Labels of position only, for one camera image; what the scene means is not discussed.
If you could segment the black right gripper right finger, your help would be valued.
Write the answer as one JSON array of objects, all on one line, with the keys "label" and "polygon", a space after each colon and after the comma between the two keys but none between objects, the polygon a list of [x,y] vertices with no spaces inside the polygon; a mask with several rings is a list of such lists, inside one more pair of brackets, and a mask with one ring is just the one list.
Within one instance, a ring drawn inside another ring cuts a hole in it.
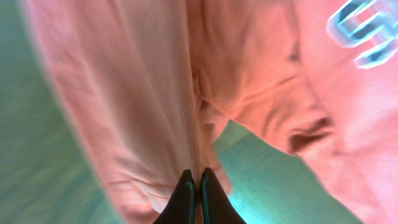
[{"label": "black right gripper right finger", "polygon": [[246,224],[233,208],[213,169],[207,167],[201,178],[204,224]]}]

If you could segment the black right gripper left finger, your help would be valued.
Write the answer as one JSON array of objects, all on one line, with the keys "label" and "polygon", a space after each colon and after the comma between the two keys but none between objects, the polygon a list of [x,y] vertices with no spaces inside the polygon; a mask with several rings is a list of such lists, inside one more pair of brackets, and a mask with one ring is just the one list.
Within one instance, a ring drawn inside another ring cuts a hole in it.
[{"label": "black right gripper left finger", "polygon": [[191,170],[184,170],[170,200],[153,224],[194,224],[195,184]]}]

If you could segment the red soccer t-shirt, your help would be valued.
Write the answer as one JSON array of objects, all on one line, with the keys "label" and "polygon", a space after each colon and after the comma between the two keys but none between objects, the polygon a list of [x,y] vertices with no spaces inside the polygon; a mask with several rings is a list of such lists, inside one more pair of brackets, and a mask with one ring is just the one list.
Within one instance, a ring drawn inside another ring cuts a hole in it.
[{"label": "red soccer t-shirt", "polygon": [[41,63],[114,208],[151,223],[181,173],[231,184],[234,121],[365,223],[397,222],[397,2],[26,0]]}]

